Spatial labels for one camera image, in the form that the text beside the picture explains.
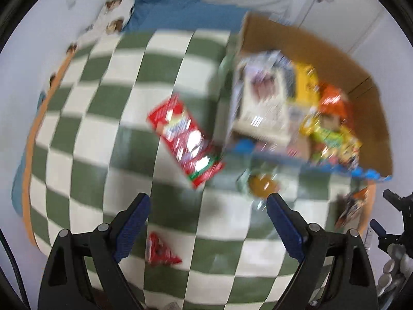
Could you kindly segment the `orange snack packet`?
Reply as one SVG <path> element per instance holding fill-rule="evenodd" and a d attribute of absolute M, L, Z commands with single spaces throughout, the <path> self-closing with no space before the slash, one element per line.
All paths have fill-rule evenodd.
<path fill-rule="evenodd" d="M 338 195 L 339 217 L 335 222 L 335 228 L 343 228 L 354 220 L 363 210 L 368 200 L 368 188 L 350 192 L 347 195 Z"/>

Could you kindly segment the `small red snack packet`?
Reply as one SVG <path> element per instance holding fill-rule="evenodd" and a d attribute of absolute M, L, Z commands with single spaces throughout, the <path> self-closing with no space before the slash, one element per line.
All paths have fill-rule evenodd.
<path fill-rule="evenodd" d="M 148 236 L 146 257 L 150 265 L 169 266 L 182 263 L 181 258 L 155 232 L 151 232 Z"/>

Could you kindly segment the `packaged braised egg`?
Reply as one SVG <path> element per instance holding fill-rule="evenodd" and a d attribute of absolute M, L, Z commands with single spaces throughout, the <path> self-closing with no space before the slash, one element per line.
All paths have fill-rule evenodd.
<path fill-rule="evenodd" d="M 276 172 L 258 169 L 245 170 L 236 180 L 236 186 L 246 196 L 261 200 L 266 200 L 281 188 Z"/>

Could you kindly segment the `large red snack packet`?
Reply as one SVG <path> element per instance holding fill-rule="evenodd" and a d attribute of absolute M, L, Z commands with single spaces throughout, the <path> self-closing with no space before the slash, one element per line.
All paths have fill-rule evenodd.
<path fill-rule="evenodd" d="M 172 95 L 160 103 L 149 112 L 147 121 L 194 188 L 223 169 L 216 145 L 200 128 L 179 96 Z"/>

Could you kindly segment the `green yellow snack bag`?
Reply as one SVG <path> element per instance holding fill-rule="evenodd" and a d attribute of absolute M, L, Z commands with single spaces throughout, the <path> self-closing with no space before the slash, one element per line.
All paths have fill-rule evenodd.
<path fill-rule="evenodd" d="M 346 125 L 331 129 L 324 127 L 322 121 L 320 113 L 311 113 L 300 124 L 299 132 L 310 140 L 310 161 L 315 165 L 356 169 L 362 143 Z"/>

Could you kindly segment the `green white checkered mat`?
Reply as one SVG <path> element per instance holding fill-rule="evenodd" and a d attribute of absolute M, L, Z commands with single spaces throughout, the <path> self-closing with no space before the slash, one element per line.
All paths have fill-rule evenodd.
<path fill-rule="evenodd" d="M 158 30 L 105 36 L 77 50 L 34 141 L 30 215 L 42 253 L 61 229 L 92 231 L 144 192 L 149 219 L 120 262 L 140 302 L 156 309 L 275 305 L 298 264 L 263 204 L 236 186 L 263 162 L 227 154 L 224 169 L 193 188 L 146 119 L 176 93 L 206 135 L 222 142 L 236 43 L 228 31 Z M 181 264 L 148 263 L 151 232 Z"/>

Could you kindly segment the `cardboard milk box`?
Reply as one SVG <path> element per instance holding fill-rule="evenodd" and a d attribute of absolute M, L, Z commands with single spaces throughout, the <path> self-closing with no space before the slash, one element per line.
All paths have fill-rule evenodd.
<path fill-rule="evenodd" d="M 359 167 L 350 172 L 339 165 L 321 165 L 319 170 L 376 182 L 391 179 L 391 140 L 379 89 L 368 72 L 347 54 L 310 32 L 282 25 L 257 13 L 244 16 L 238 46 L 241 55 L 280 50 L 295 62 L 312 65 L 323 82 L 347 94 L 352 127 L 362 142 Z"/>

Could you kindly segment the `orange red snack bag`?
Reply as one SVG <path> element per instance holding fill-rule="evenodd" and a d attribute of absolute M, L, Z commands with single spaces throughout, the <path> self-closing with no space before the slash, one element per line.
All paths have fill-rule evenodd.
<path fill-rule="evenodd" d="M 341 123 L 351 128 L 354 125 L 352 105 L 347 94 L 330 83 L 320 85 L 319 112 L 325 115 L 336 115 Z"/>

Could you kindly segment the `white beige snack bag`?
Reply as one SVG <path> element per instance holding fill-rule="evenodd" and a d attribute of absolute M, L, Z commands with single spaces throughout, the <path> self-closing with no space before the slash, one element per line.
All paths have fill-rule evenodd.
<path fill-rule="evenodd" d="M 279 50 L 242 57 L 237 64 L 242 91 L 232 130 L 287 146 L 291 140 L 287 99 L 292 72 L 291 61 Z"/>

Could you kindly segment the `white door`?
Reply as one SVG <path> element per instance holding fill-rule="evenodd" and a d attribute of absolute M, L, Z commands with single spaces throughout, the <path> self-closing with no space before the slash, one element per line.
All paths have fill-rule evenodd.
<path fill-rule="evenodd" d="M 383 14 L 384 7 L 378 0 L 334 0 L 332 3 L 311 0 L 296 24 L 343 52 L 351 53 Z"/>

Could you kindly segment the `bear print pillow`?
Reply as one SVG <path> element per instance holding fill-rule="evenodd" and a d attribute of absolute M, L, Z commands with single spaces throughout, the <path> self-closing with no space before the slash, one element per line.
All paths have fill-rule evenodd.
<path fill-rule="evenodd" d="M 105 35 L 123 30 L 134 11 L 135 0 L 105 0 L 96 20 L 70 44 L 67 53 L 86 47 Z"/>

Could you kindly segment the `blue bed sheet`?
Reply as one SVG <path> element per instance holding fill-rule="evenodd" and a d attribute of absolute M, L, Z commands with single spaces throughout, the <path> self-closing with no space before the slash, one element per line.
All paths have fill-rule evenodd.
<path fill-rule="evenodd" d="M 193 31 L 218 29 L 238 32 L 248 9 L 204 0 L 135 0 L 123 32 L 155 29 Z"/>

